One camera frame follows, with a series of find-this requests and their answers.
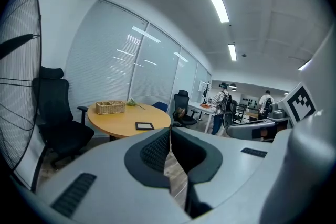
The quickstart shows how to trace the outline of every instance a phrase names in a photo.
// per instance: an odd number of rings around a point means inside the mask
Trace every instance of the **blue chair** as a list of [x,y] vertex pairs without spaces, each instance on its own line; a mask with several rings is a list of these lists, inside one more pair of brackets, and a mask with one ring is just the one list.
[[155,104],[152,105],[153,107],[157,109],[161,109],[162,111],[167,113],[168,105],[162,102],[156,102]]

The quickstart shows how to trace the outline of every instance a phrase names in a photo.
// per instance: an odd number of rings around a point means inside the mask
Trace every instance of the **brown bag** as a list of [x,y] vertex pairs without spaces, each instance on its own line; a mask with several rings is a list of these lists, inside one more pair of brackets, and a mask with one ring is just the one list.
[[185,109],[177,108],[174,113],[175,118],[183,118],[185,114]]

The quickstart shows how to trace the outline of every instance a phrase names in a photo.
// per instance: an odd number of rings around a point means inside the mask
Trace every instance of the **wicker basket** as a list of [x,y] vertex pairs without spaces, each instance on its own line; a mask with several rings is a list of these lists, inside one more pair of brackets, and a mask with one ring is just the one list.
[[96,103],[96,113],[113,114],[125,112],[126,103],[123,101],[104,101]]

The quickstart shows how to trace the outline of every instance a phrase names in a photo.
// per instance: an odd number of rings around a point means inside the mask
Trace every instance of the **blue jeans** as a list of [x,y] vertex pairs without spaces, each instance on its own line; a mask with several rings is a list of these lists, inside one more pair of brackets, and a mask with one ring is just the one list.
[[212,128],[212,133],[211,134],[216,134],[219,129],[221,128],[221,124],[223,121],[223,115],[215,115],[214,116],[214,127]]

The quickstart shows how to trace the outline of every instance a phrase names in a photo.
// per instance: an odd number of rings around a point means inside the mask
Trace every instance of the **person in white shirt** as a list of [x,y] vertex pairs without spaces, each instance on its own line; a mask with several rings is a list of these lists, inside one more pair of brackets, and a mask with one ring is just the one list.
[[267,90],[265,95],[263,95],[259,100],[259,120],[265,119],[267,117],[267,110],[270,102],[274,104],[274,98],[270,94],[270,91]]
[[222,84],[219,86],[222,90],[218,94],[216,94],[214,97],[209,98],[209,103],[216,105],[216,111],[215,111],[215,116],[214,116],[214,126],[212,128],[212,133],[211,133],[213,135],[216,135],[216,133],[221,128],[220,126],[222,124],[223,114],[224,114],[224,110],[222,109],[221,103],[223,101],[223,98],[229,95],[228,91],[226,90],[228,87],[228,84],[226,84],[225,82],[222,82]]

